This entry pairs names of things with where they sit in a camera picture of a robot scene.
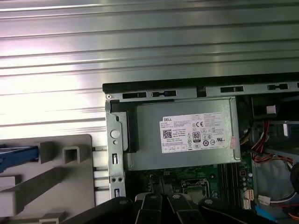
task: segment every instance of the corrugated metal surface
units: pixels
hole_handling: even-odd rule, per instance
[[[106,82],[294,72],[299,1],[0,1],[0,138],[89,133],[108,199]]]

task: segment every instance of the power supply label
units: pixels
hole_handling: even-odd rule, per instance
[[[221,112],[163,117],[162,153],[226,148],[225,119]]]

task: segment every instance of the barcode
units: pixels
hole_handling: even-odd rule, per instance
[[[171,139],[172,138],[172,131],[171,130],[163,130],[163,138],[164,139]]]

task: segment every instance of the motherboard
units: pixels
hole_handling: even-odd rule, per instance
[[[195,203],[205,197],[223,199],[246,209],[251,209],[248,192],[253,191],[250,155],[240,163],[184,168],[154,169],[126,172],[126,194],[134,200],[143,192],[153,191],[155,179],[162,178],[173,193],[191,196]]]

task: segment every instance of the power connector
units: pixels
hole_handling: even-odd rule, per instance
[[[244,196],[245,196],[245,198],[247,198],[251,201],[254,201],[254,191],[253,190],[246,190],[244,192]]]

